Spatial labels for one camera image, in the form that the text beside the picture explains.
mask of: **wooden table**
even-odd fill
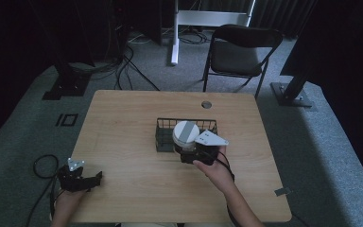
[[[212,107],[204,109],[202,101]],[[215,119],[235,182],[262,221],[288,221],[291,213],[267,135],[252,95],[97,91],[72,158],[84,177],[103,171],[73,222],[229,222],[223,195],[176,153],[155,147],[158,117]]]

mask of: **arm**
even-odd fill
[[[226,154],[226,147],[220,147],[219,151]],[[222,154],[218,154],[217,158],[227,163],[226,158]],[[214,161],[211,166],[207,166],[197,160],[193,164],[205,173],[216,188],[223,193],[230,211],[241,226],[264,226],[250,209],[243,195],[241,195],[237,186],[234,184],[229,170],[225,166],[217,161]]]
[[[65,227],[78,209],[78,205],[85,193],[86,191],[63,191],[56,200],[56,210],[51,227]]]

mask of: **black wire basket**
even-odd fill
[[[173,152],[173,129],[181,121],[191,121],[199,127],[199,133],[210,131],[217,134],[216,121],[212,119],[158,118],[155,132],[158,152]]]

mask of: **gray carpet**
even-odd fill
[[[169,43],[165,41],[158,46],[142,40],[135,42],[144,44],[130,44],[134,53],[132,62],[162,91],[201,91],[199,79],[208,44],[181,43],[179,64],[170,66]],[[315,111],[308,111],[279,106],[269,86],[271,82],[291,80],[279,74],[293,45],[294,41],[284,40],[271,58],[257,99],[282,182],[293,191],[287,199],[295,215],[287,223],[267,223],[267,226],[305,226],[304,222],[308,226],[363,226],[363,168],[320,87],[310,83],[304,86],[316,106],[312,109]],[[154,90],[131,68],[128,72],[133,90]],[[55,154],[63,165],[72,154],[94,92],[113,89],[116,81],[114,73],[95,74],[85,96],[42,101],[56,77],[53,67],[37,77],[0,130],[0,226],[26,225],[34,202],[48,184],[48,180],[33,173],[34,161],[44,154]],[[212,77],[207,91],[253,94],[257,82],[254,79],[241,87],[243,79]],[[123,89],[131,89],[125,75],[120,84]],[[78,114],[76,124],[57,126],[61,114]],[[44,175],[49,175],[53,168],[49,158],[38,164]],[[48,213],[48,197],[44,195],[30,226],[49,226]]]

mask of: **hand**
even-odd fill
[[[227,160],[223,155],[226,155],[226,147],[219,147],[217,159],[227,165]],[[198,160],[193,161],[194,166],[201,170],[222,193],[227,193],[235,189],[235,184],[229,170],[218,161],[214,161],[211,166],[207,166]]]
[[[78,205],[86,192],[86,190],[77,192],[61,191],[56,200],[55,215],[51,226],[66,226],[70,217],[78,209]]]

